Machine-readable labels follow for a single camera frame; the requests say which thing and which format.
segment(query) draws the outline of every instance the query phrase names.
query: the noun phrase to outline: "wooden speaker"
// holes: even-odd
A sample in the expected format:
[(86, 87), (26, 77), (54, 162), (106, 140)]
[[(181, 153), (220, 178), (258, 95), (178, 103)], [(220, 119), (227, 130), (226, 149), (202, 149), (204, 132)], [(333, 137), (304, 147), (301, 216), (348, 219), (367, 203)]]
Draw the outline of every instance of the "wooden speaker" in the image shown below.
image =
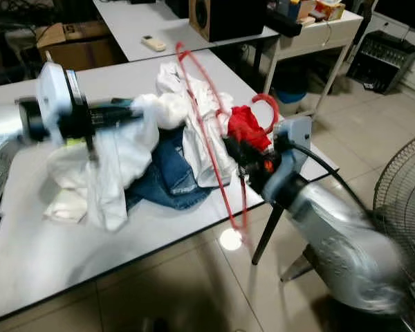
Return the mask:
[(259, 35), (264, 27), (262, 0), (190, 0), (189, 21), (209, 42)]

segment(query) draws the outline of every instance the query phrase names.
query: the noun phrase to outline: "denim fabric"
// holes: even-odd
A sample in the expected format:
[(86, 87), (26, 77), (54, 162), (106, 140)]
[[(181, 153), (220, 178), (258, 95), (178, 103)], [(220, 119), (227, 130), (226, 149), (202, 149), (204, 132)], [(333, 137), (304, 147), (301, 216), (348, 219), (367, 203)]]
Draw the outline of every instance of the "denim fabric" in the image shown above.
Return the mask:
[(124, 191), (127, 209), (142, 199), (176, 210), (203, 201), (212, 188), (200, 188), (192, 168), (183, 157), (183, 128), (160, 131), (160, 142), (152, 153), (145, 175)]

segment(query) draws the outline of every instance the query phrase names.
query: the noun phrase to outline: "tiled floor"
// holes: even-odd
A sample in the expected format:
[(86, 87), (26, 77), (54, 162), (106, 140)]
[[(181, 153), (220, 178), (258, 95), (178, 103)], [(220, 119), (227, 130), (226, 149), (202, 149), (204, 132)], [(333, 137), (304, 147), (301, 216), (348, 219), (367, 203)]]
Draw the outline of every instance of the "tiled floor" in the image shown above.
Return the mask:
[[(339, 84), (344, 88), (330, 96), (314, 124), (313, 142), (371, 206), (382, 168), (415, 136), (415, 101), (402, 93), (366, 92), (344, 78)], [(309, 95), (303, 107), (316, 99)], [(322, 182), (342, 194), (335, 181)], [(254, 245), (269, 212), (265, 205), (250, 215)], [(0, 322), (0, 331), (144, 331), (139, 326), (145, 317), (165, 318), (172, 331), (323, 331), (317, 311), (327, 291), (319, 277), (279, 281), (279, 272), (305, 244), (291, 224), (279, 223), (257, 267), (246, 247), (222, 249), (218, 239), (227, 227), (223, 223)]]

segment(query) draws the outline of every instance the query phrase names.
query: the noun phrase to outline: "white desk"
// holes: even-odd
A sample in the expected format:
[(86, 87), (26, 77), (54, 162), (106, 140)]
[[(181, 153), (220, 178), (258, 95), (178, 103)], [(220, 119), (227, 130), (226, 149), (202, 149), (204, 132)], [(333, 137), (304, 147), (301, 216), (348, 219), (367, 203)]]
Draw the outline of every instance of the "white desk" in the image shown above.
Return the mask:
[[(195, 52), (220, 91), (234, 97), (235, 104), (249, 104), (255, 92), (209, 50)], [(155, 92), (155, 79), (162, 62), (174, 56), (131, 62), (78, 73), (81, 90), (89, 102), (112, 97), (134, 97)], [(192, 66), (191, 75), (199, 77)], [(0, 86), (0, 104), (34, 95), (35, 82)], [(252, 108), (263, 127), (272, 117), (260, 102)], [(0, 225), (0, 317), (65, 291), (211, 227), (227, 217), (219, 190), (186, 211), (176, 211), (141, 201), (129, 212), (129, 222), (115, 234), (87, 222), (78, 225), (42, 221), (42, 214), (58, 192), (46, 173), (44, 160), (49, 143), (17, 155), (3, 197)], [(309, 180), (326, 172), (310, 160), (302, 175)], [(226, 187), (232, 211), (241, 211), (241, 188), (237, 177)], [(261, 203), (248, 190), (250, 207)]]
[[(127, 1), (104, 3), (94, 0), (94, 4), (130, 62), (175, 54), (177, 42), (185, 43), (188, 50), (201, 50), (278, 35), (274, 30), (264, 27), (260, 35), (210, 43), (189, 25), (189, 19), (179, 19), (162, 1), (131, 5)], [(166, 50), (154, 52), (142, 45), (141, 37), (145, 35), (165, 42)]]
[(333, 70), (329, 76), (329, 80), (324, 87), (320, 100), (312, 111), (304, 112), (302, 115), (316, 114), (327, 96), (333, 81), (340, 70), (344, 57), (349, 50), (353, 38), (358, 31), (363, 18), (359, 15), (353, 14), (345, 10), (341, 19), (330, 22), (314, 23), (302, 29), (301, 33), (293, 38), (281, 36), (272, 47), (272, 58), (270, 61), (269, 72), (264, 84), (264, 92), (269, 93), (270, 85), (272, 84), (273, 75), (277, 62), (289, 57), (296, 57), (308, 53), (318, 52), (320, 50), (327, 50), (330, 48), (342, 47)]

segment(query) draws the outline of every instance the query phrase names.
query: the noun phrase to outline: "fan grille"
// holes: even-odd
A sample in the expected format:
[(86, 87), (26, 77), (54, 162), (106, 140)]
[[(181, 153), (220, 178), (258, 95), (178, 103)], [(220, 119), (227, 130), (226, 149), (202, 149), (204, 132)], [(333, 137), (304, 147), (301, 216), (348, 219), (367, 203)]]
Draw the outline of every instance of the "fan grille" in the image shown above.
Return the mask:
[(415, 139), (389, 162), (375, 188), (378, 226), (400, 244), (403, 269), (415, 282)]

